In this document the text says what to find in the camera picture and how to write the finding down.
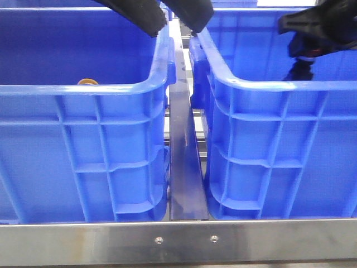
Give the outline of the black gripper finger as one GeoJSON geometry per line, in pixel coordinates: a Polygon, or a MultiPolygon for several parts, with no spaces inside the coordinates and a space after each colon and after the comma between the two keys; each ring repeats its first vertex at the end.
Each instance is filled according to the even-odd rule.
{"type": "Polygon", "coordinates": [[[150,37],[157,37],[165,27],[165,14],[157,1],[97,0],[138,26],[150,37]]]}
{"type": "Polygon", "coordinates": [[[166,0],[163,3],[195,33],[200,33],[214,14],[210,0],[166,0]]]}
{"type": "Polygon", "coordinates": [[[278,33],[296,32],[341,46],[356,44],[356,1],[318,1],[303,11],[283,15],[278,33]]]}

